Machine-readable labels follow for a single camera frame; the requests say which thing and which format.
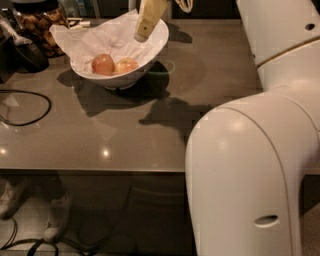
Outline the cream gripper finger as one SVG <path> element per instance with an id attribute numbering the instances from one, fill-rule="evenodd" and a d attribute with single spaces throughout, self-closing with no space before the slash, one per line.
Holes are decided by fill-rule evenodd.
<path id="1" fill-rule="evenodd" d="M 168 6 L 167 0 L 141 0 L 134 38 L 146 42 Z"/>

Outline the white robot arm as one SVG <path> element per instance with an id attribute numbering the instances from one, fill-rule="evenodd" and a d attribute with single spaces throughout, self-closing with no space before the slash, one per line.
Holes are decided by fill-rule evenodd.
<path id="1" fill-rule="evenodd" d="M 262 93 L 193 128 L 185 175 L 198 256 L 302 256 L 300 186 L 320 148 L 317 0 L 236 0 Z"/>

